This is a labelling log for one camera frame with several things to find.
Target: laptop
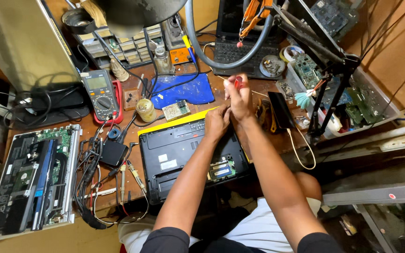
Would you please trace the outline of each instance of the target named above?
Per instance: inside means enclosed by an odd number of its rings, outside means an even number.
[[[79,125],[15,135],[0,180],[0,239],[74,222]]]
[[[177,176],[204,137],[204,126],[204,119],[199,119],[139,136],[150,204],[165,201]],[[215,148],[207,173],[206,187],[248,174],[246,156],[231,125]]]
[[[243,40],[243,47],[237,48],[239,42],[239,31],[243,19],[243,0],[220,0],[218,11],[217,33],[215,40],[214,61],[218,63],[233,63],[245,56],[256,44],[261,31],[251,30]],[[223,70],[213,68],[213,73],[220,76],[230,76],[240,72],[245,72],[249,78],[261,78],[278,80],[279,78],[269,78],[262,74],[259,69],[262,59],[267,55],[279,55],[279,43],[285,38],[285,32],[273,26],[266,41],[257,53],[243,66]]]

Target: black laptop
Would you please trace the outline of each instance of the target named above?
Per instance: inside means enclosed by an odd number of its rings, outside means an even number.
[[[148,199],[165,201],[177,176],[204,137],[204,119],[139,136]],[[206,187],[249,174],[248,162],[232,126],[219,141],[206,178]]]
[[[237,48],[239,42],[239,31],[243,19],[243,0],[220,0],[217,22],[217,39],[215,40],[214,61],[218,63],[233,63],[245,56],[256,44],[261,31],[251,30],[243,40],[243,47]],[[220,76],[230,76],[240,72],[245,72],[249,78],[269,78],[262,74],[259,69],[262,59],[267,55],[279,55],[279,43],[284,39],[285,32],[273,26],[267,40],[257,53],[243,66],[223,70],[213,68],[213,73]]]

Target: power adapter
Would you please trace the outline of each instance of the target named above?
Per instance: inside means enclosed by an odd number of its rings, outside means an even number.
[[[118,168],[123,162],[128,150],[129,148],[124,144],[115,141],[106,141],[103,146],[102,157],[99,161],[113,168]]]

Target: blue mat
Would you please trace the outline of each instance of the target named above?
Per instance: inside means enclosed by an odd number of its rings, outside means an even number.
[[[160,76],[153,92],[190,80],[193,77],[193,75]],[[159,94],[154,94],[151,98],[156,109],[162,109],[181,100],[186,100],[190,104],[207,104],[215,100],[206,74],[199,74],[195,80],[166,89]]]

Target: black sleeve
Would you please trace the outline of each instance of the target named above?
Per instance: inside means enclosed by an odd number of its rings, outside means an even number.
[[[188,253],[190,237],[176,227],[162,227],[149,234],[140,253]]]
[[[329,234],[312,233],[304,236],[298,244],[298,253],[343,252]]]

